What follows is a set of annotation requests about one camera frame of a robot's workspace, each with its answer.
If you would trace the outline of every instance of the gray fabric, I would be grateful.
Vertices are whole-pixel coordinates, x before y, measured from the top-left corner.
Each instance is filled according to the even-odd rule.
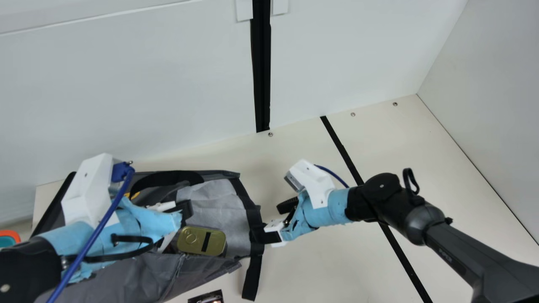
[[[95,278],[69,285],[56,303],[158,302],[172,287],[185,255],[146,253],[97,271]],[[35,303],[44,303],[52,290]]]
[[[165,302],[240,268],[228,258],[145,253],[97,271],[96,277],[70,285],[56,303]],[[53,290],[34,303],[45,303]]]
[[[241,267],[241,263],[229,258],[189,255],[164,301],[170,300],[220,276]]]
[[[193,206],[193,216],[185,221],[187,225],[224,232],[226,257],[251,254],[250,228],[245,207],[229,180],[213,180],[180,189],[177,201],[188,199]]]

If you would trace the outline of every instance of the white tab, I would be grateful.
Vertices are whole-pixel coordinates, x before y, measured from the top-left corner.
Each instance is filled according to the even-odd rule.
[[[236,18],[238,22],[253,18],[253,0],[236,0]]]
[[[273,15],[288,13],[288,0],[273,0]]]

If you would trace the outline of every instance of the pull tab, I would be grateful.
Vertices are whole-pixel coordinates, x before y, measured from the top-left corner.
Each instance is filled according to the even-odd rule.
[[[425,204],[425,199],[423,199],[423,197],[417,196],[417,194],[419,193],[419,185],[417,184],[416,178],[414,177],[413,171],[411,168],[403,169],[403,181],[404,181],[404,187],[406,189],[406,192],[408,193],[408,201],[410,202],[410,204],[412,205]],[[410,182],[412,182],[413,186],[416,187],[414,191],[412,191]]]

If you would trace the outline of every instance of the beige floor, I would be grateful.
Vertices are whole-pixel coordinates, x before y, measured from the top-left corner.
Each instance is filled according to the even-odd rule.
[[[518,260],[539,265],[539,246],[526,233],[417,96],[328,116],[364,179],[414,169],[421,194],[454,218],[454,226]],[[251,198],[268,222],[275,205],[294,195],[282,179],[298,159],[354,180],[320,119],[311,119],[204,147],[170,153],[138,171],[227,169],[241,173]],[[34,222],[60,182],[39,186]],[[436,254],[396,232],[434,302],[467,302],[471,289]],[[186,302],[222,289],[226,302],[240,302],[248,262],[171,302]],[[257,302],[421,302],[379,226],[354,223],[323,228],[279,249],[267,248]]]

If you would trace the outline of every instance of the black floor stripe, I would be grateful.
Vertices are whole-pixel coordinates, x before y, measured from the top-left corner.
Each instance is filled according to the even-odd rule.
[[[320,117],[320,119],[322,120],[322,123],[324,123],[324,126],[326,127],[326,130],[328,131],[329,136],[333,140],[333,143],[337,147],[339,153],[341,154],[342,159],[346,163],[346,166],[350,170],[350,173],[352,174],[352,177],[354,177],[354,180],[356,181],[357,185],[363,185],[365,182],[363,181],[359,172],[354,166],[352,159],[348,155],[346,149],[344,148],[344,145],[341,143],[341,140],[339,140],[337,134],[335,133],[335,130],[333,130],[333,127],[329,123],[328,118],[326,116],[322,116]],[[416,291],[421,297],[421,299],[423,300],[423,302],[432,303],[432,300],[429,297],[427,290],[425,289],[425,287],[419,280],[419,277],[417,277],[416,272],[413,270],[412,265],[408,261],[408,258],[404,254],[402,248],[400,248],[400,245],[398,244],[397,240],[395,239],[395,235],[393,235],[393,233],[391,232],[391,230],[389,229],[387,225],[380,224],[380,227],[382,228],[382,231],[384,232],[385,237],[388,239],[389,244],[395,251],[397,258],[399,258],[400,263],[404,267],[404,270],[408,274],[410,281],[412,281],[412,284],[416,288]]]

